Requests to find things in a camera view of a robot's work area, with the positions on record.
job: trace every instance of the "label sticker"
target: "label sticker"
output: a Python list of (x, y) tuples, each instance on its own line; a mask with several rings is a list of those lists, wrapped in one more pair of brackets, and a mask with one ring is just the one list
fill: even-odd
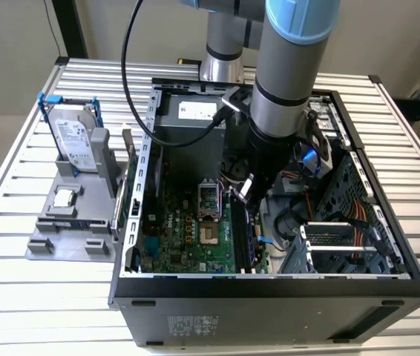
[(214, 336), (218, 315), (178, 315), (167, 317), (172, 336)]
[(59, 226), (60, 228), (71, 228), (71, 224), (66, 221), (56, 221), (53, 224), (55, 226)]
[(70, 163), (80, 171), (96, 170), (86, 127), (79, 121), (63, 119), (57, 119), (55, 125)]
[(181, 102), (179, 104), (179, 119), (213, 120), (216, 112), (216, 102)]

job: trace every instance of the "robotic arm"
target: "robotic arm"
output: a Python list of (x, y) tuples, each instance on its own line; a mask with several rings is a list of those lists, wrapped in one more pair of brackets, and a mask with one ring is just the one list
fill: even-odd
[[(245, 4), (243, 13), (255, 21), (260, 18), (258, 11), (263, 4), (261, 0), (183, 2), (195, 7), (200, 3), (201, 7), (224, 13), (231, 12), (230, 4), (238, 2)], [(316, 153), (312, 156), (317, 156), (319, 161), (314, 172), (317, 177), (320, 161), (330, 160), (327, 139), (317, 128), (317, 113), (307, 112), (306, 105), (339, 7), (340, 0), (266, 0), (255, 84), (247, 110), (250, 116), (247, 136), (249, 176), (237, 194), (250, 211), (258, 209), (278, 172), (290, 160), (293, 145), (303, 142), (311, 147), (308, 156)], [(232, 39), (232, 50), (240, 53), (235, 43)], [(214, 54), (208, 41), (207, 51), (209, 48)], [(208, 57), (203, 63), (204, 70)], [(228, 66), (224, 61), (218, 67), (220, 72), (214, 68), (213, 76), (200, 75), (200, 78), (228, 77)]]

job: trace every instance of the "blue clip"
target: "blue clip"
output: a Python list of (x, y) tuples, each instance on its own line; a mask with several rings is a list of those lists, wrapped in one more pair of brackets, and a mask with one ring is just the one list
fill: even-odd
[(47, 95), (47, 98), (45, 99), (45, 101), (49, 104), (61, 104), (63, 102), (63, 96), (61, 95), (55, 95), (55, 94), (51, 94), (51, 95)]
[(258, 235), (257, 240), (260, 243), (273, 243), (272, 238), (264, 237), (264, 236), (261, 236), (261, 235)]
[(94, 106), (94, 110), (96, 111), (96, 123), (98, 127), (104, 128), (103, 119), (101, 117), (101, 106), (99, 106), (99, 101), (95, 96), (92, 98), (91, 104)]

